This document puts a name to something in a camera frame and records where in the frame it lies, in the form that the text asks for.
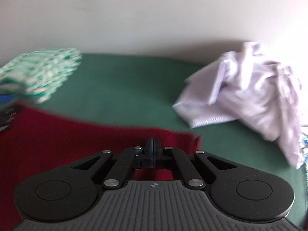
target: green table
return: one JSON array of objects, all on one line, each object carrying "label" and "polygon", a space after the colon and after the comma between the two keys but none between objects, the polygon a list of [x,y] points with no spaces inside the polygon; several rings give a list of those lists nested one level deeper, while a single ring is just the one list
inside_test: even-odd
[{"label": "green table", "polygon": [[85,54],[78,70],[40,108],[122,126],[154,126],[202,135],[202,150],[278,175],[295,191],[288,215],[303,226],[305,170],[290,167],[277,145],[238,121],[189,129],[172,104],[200,65],[166,58]]}]

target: maroon garment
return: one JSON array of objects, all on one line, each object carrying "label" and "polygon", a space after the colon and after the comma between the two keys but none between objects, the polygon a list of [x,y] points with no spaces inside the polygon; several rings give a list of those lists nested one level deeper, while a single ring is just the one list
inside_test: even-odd
[{"label": "maroon garment", "polygon": [[[21,218],[13,202],[17,185],[32,175],[65,165],[101,150],[119,154],[125,148],[144,146],[148,137],[160,138],[162,146],[193,154],[200,137],[159,128],[102,126],[77,122],[24,108],[11,129],[0,133],[0,227],[16,226]],[[168,170],[136,171],[136,179],[172,180]]]}]

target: crumpled white shirt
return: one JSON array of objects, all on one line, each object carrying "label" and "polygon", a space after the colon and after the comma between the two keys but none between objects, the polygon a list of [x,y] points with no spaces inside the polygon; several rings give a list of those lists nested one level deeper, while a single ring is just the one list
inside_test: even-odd
[{"label": "crumpled white shirt", "polygon": [[265,55],[259,43],[224,53],[186,81],[173,108],[191,128],[239,119],[265,140],[276,140],[290,165],[303,164],[301,82],[290,66]]}]

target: ribbed surface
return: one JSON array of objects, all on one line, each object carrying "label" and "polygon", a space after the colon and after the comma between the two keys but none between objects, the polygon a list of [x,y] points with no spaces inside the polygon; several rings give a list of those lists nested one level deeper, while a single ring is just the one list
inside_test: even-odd
[{"label": "ribbed surface", "polygon": [[71,221],[44,224],[25,220],[15,231],[287,231],[286,219],[267,224],[234,220],[219,212],[202,191],[180,181],[129,181],[107,191],[88,213]]}]

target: green and white fabric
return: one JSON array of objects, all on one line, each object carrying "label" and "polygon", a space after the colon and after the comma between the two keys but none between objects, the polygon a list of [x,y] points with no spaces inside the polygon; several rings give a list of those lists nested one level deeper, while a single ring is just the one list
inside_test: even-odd
[{"label": "green and white fabric", "polygon": [[77,49],[41,49],[21,54],[0,68],[0,93],[45,102],[81,63]]}]

